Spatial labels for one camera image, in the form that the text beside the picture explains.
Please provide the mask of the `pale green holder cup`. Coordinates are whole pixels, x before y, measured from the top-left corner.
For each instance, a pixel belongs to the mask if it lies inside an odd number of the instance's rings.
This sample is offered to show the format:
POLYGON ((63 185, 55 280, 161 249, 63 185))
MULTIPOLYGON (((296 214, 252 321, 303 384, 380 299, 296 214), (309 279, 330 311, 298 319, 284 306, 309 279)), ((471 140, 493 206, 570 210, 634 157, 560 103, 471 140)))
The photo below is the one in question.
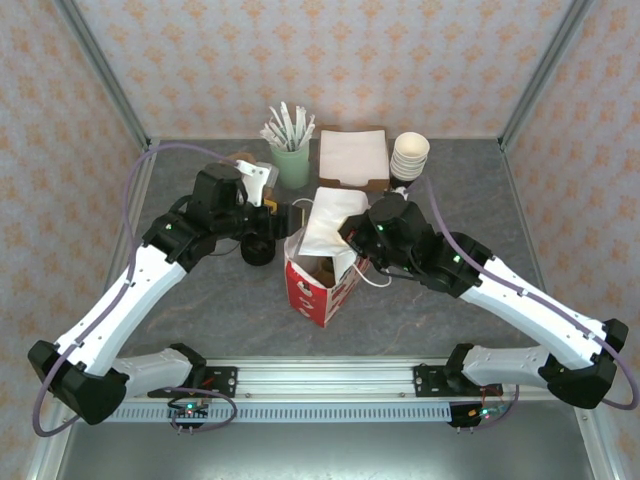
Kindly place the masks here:
POLYGON ((284 188, 299 189, 309 182, 309 144, 289 152, 271 147, 272 163, 278 168, 278 180, 284 188))

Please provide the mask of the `red and white paper bag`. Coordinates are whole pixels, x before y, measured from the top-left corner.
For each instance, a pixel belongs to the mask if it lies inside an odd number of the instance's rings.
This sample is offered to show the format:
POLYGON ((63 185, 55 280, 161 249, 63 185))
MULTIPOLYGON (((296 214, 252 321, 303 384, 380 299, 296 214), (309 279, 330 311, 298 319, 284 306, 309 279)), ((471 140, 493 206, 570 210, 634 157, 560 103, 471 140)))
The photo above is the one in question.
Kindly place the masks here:
POLYGON ((339 234, 347 217, 369 207, 364 192, 320 187, 309 204, 304 227, 284 242, 285 283, 290 306, 324 328, 359 281, 376 288, 388 287, 391 282, 375 283, 366 278, 370 262, 358 256, 339 234), (311 276, 318 257, 333 258, 336 285, 331 289, 311 276))

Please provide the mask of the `small circuit board with LEDs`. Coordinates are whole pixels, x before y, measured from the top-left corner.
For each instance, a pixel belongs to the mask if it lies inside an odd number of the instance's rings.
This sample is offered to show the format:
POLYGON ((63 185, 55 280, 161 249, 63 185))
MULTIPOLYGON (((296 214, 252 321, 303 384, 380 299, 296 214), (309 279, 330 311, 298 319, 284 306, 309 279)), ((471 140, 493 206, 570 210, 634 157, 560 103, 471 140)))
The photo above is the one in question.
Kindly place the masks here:
POLYGON ((469 418, 480 420, 492 420, 502 416, 506 411, 507 405, 504 403, 493 405, 476 405, 472 407, 468 412, 469 418))
POLYGON ((167 402, 169 417, 179 420, 205 419, 208 417, 209 404, 202 399, 178 397, 167 402))

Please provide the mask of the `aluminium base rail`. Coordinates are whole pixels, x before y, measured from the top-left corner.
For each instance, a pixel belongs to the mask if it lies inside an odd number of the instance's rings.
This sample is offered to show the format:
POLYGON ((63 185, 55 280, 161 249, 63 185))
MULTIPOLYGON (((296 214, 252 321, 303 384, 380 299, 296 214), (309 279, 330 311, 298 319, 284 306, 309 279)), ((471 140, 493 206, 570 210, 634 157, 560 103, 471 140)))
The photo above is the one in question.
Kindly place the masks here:
POLYGON ((396 401, 415 396, 413 368, 443 365, 416 356, 227 357, 209 366, 238 369, 235 398, 270 401, 396 401))

